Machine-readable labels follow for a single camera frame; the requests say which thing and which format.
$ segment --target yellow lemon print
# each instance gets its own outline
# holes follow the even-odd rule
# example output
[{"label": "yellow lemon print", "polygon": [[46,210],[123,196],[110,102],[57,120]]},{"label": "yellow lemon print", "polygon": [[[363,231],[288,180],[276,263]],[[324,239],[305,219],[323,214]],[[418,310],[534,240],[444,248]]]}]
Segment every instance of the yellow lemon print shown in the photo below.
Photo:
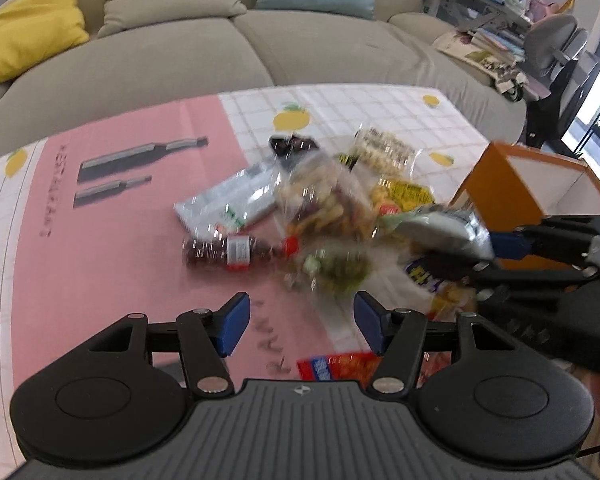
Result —
[{"label": "yellow lemon print", "polygon": [[451,155],[443,155],[442,153],[429,153],[429,156],[437,162],[440,166],[448,168],[454,164],[455,159]]},{"label": "yellow lemon print", "polygon": [[273,125],[277,132],[295,132],[306,128],[311,122],[311,115],[299,104],[287,103],[284,112],[273,118]]},{"label": "yellow lemon print", "polygon": [[7,165],[4,167],[4,174],[11,178],[13,175],[18,173],[20,168],[24,166],[27,161],[27,152],[20,148],[16,152],[11,153],[7,159]]},{"label": "yellow lemon print", "polygon": [[425,95],[422,97],[422,100],[429,108],[437,108],[440,104],[440,99],[438,99],[435,95]]}]

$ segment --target yellow pillow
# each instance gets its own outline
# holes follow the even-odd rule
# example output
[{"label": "yellow pillow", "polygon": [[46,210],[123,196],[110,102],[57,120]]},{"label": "yellow pillow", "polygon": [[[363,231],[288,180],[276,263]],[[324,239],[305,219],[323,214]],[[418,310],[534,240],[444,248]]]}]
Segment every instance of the yellow pillow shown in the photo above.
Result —
[{"label": "yellow pillow", "polygon": [[0,83],[89,41],[78,0],[12,0],[0,7]]}]

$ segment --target red bottle cap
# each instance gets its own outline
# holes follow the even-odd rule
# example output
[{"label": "red bottle cap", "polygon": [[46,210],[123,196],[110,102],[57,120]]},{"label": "red bottle cap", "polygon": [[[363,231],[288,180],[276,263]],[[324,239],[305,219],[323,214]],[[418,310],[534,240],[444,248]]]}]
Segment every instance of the red bottle cap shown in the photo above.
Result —
[{"label": "red bottle cap", "polygon": [[288,258],[300,250],[300,242],[295,236],[289,236],[280,242],[280,249],[282,249],[282,253]]}]

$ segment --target orange box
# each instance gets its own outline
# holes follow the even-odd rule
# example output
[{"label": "orange box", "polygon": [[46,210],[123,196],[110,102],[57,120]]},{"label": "orange box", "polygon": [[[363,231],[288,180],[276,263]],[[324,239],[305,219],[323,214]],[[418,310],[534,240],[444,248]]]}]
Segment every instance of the orange box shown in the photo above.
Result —
[{"label": "orange box", "polygon": [[[545,216],[600,215],[600,181],[579,160],[492,142],[451,205],[473,209],[490,231],[510,232]],[[507,269],[563,267],[539,256],[502,263]]]}]

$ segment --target yellow snack package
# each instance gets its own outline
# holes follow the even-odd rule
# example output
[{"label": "yellow snack package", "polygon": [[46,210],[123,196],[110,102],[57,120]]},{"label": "yellow snack package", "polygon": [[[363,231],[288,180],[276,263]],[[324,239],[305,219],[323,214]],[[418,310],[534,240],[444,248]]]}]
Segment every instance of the yellow snack package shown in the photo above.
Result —
[{"label": "yellow snack package", "polygon": [[380,216],[406,213],[421,205],[435,203],[429,187],[404,180],[381,180],[371,190],[370,198]]}]

